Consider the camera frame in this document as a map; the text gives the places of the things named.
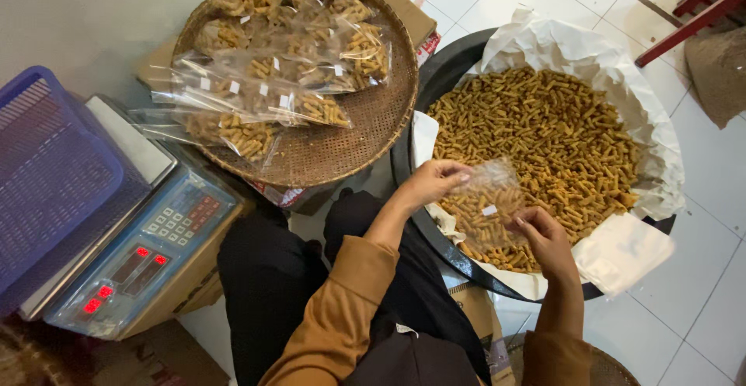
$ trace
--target white paper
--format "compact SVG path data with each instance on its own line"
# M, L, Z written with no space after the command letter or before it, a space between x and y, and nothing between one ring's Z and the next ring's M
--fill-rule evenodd
M497 213L497 212L498 212L498 208L494 204L482 209L482 215L485 217L491 216L492 214Z
M621 47L591 30L542 19L527 9L517 9L512 22L490 37L482 59L464 74L458 86L475 75L527 65L574 75L596 90L606 90L607 101L619 110L624 129L644 147L640 151L639 181L632 189L640 195L630 210L634 217L629 213L612 215L573 247L583 278L597 283L606 294L624 291L620 288L633 285L673 250L668 236L640 221L645 216L666 219L684 206L684 170L673 124ZM412 125L413 164L417 167L432 158L438 123L415 112ZM434 204L426 209L454 244L463 241L465 235L455 231L453 217ZM527 299L540 299L546 293L546 279L539 274L503 271L474 262Z

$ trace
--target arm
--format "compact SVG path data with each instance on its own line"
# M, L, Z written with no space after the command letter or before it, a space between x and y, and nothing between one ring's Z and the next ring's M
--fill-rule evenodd
M592 347L583 342L583 288L565 229L539 207L518 212L508 228L528 239L549 282L536 330L526 334L523 385L590 384Z
M327 281L260 384L338 384L368 351L373 315L389 288L411 213L463 183L453 161L429 161L399 187L362 238L345 237Z

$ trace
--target sticker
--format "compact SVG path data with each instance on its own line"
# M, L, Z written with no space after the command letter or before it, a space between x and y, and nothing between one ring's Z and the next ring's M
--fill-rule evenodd
M497 212L498 212L498 208L494 205L490 205L489 207L482 209L482 215L485 217L491 216L492 214L497 213Z

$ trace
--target black cloth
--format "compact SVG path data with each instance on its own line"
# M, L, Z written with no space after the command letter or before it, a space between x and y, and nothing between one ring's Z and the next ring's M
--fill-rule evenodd
M324 227L324 251L331 262L343 237L363 236L381 206L368 192L340 195ZM369 350L391 337L392 326L400 323L462 348L474 371L489 384L479 338L448 295L427 245L409 223L399 254L394 280L371 322ZM240 386L256 384L282 354L303 320L308 299L328 273L303 239L287 230L279 210L236 221L221 245L218 267L237 381Z

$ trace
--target hand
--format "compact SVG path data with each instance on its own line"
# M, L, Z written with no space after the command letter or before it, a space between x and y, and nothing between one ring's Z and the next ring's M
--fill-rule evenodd
M396 192L396 198L410 212L438 201L453 188L471 178L471 167L457 161L429 160L424 162Z
M546 279L580 280L562 225L541 207L517 211L506 228L528 239Z

